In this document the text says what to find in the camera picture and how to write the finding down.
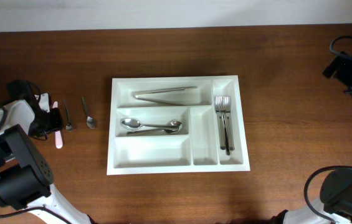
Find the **small thin teaspoon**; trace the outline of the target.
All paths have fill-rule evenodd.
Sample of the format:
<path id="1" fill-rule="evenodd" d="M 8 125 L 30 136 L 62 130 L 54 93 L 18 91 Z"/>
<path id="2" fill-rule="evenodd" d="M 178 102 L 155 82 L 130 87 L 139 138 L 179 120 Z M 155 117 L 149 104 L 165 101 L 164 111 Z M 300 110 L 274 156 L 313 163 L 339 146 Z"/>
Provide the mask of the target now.
<path id="1" fill-rule="evenodd" d="M 68 109 L 66 100 L 64 100 L 64 107 L 65 107 L 65 114 L 67 117 L 67 124 L 65 125 L 65 128 L 67 131 L 71 132 L 74 128 L 73 128 L 71 120 L 70 120 L 69 109 Z"/>

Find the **small steel teaspoon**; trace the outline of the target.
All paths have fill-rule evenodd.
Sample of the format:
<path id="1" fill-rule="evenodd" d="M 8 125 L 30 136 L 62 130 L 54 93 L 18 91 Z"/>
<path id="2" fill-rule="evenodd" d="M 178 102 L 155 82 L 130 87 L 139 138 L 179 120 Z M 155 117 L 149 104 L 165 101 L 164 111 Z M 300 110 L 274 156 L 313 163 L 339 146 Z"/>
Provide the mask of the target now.
<path id="1" fill-rule="evenodd" d="M 86 124 L 87 126 L 90 128 L 90 129 L 94 129 L 97 127 L 97 121 L 95 118 L 91 117 L 90 116 L 90 113 L 89 113 L 89 110 L 87 108 L 87 104 L 85 102 L 85 99 L 84 97 L 81 97 L 82 99 L 82 104 L 83 104 L 83 109 L 84 109 L 84 112 L 86 114 L 86 117 L 87 117 L 87 120 L 86 120 Z"/>

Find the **large steel spoon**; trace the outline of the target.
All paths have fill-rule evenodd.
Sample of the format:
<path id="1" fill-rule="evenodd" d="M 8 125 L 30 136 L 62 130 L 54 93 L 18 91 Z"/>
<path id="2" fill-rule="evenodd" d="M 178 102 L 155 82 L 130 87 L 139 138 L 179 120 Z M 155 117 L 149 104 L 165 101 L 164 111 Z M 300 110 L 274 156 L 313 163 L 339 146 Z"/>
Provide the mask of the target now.
<path id="1" fill-rule="evenodd" d="M 136 131 L 144 127 L 148 128 L 148 125 L 155 125 L 155 124 L 143 124 L 140 120 L 136 118 L 122 118 L 120 120 L 120 124 L 122 127 L 130 131 Z"/>
<path id="2" fill-rule="evenodd" d="M 137 136 L 144 134 L 153 134 L 157 132 L 165 132 L 166 134 L 174 134 L 181 130 L 182 122 L 180 121 L 170 121 L 164 125 L 148 125 L 150 129 L 142 131 L 129 131 L 126 133 L 127 136 Z"/>

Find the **steel tongs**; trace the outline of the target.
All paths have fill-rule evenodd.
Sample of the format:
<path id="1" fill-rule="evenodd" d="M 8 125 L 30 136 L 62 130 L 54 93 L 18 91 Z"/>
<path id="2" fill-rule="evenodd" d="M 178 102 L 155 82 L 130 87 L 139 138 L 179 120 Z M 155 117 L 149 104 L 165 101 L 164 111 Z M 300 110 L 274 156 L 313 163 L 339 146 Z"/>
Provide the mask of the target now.
<path id="1" fill-rule="evenodd" d="M 188 92 L 196 90 L 196 86 L 134 91 L 131 96 L 138 101 L 146 101 L 162 105 L 188 105 Z"/>

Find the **steel fork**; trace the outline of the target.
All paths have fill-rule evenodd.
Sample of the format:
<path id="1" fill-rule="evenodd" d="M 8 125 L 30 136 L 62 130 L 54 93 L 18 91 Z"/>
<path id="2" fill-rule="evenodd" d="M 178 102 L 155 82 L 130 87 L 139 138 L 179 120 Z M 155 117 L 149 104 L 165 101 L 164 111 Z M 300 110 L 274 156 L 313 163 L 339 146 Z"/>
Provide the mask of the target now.
<path id="1" fill-rule="evenodd" d="M 219 138 L 220 138 L 220 149 L 226 150 L 226 137 L 225 137 L 225 131 L 224 131 L 224 121 L 223 121 L 223 115 L 221 112 L 221 106 L 222 106 L 222 97 L 221 96 L 216 96 L 214 98 L 214 108 L 217 116 L 217 121 L 218 121 L 218 128 L 219 128 Z"/>
<path id="2" fill-rule="evenodd" d="M 222 104 L 224 107 L 225 120 L 226 120 L 227 142 L 229 145 L 229 149 L 233 151 L 235 147 L 234 147 L 234 140 L 233 140 L 232 124 L 231 124 L 231 98 L 229 96 L 223 96 Z"/>

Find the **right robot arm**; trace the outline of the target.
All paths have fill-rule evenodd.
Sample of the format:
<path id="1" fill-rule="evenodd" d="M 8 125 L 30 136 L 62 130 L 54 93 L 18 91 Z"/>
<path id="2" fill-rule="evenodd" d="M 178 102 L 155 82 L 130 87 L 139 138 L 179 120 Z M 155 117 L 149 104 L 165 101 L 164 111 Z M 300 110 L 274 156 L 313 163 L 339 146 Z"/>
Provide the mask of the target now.
<path id="1" fill-rule="evenodd" d="M 327 78 L 335 77 L 352 96 L 352 55 L 336 53 L 334 61 L 323 72 Z M 311 181 L 326 172 L 320 196 L 314 201 L 308 198 Z M 305 182 L 303 197 L 306 205 L 297 210 L 284 210 L 271 218 L 271 223 L 352 223 L 352 166 L 329 166 L 314 171 Z"/>

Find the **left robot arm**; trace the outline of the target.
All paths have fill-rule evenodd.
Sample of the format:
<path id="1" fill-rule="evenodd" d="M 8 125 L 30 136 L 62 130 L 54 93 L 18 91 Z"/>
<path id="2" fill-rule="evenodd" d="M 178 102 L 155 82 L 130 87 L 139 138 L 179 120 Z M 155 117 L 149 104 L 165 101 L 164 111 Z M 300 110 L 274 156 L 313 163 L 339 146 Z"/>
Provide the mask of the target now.
<path id="1" fill-rule="evenodd" d="M 63 129 L 60 110 L 49 94 L 27 80 L 7 84 L 10 96 L 0 105 L 0 207 L 31 213 L 45 223 L 93 223 L 57 189 L 50 165 L 34 145 Z"/>

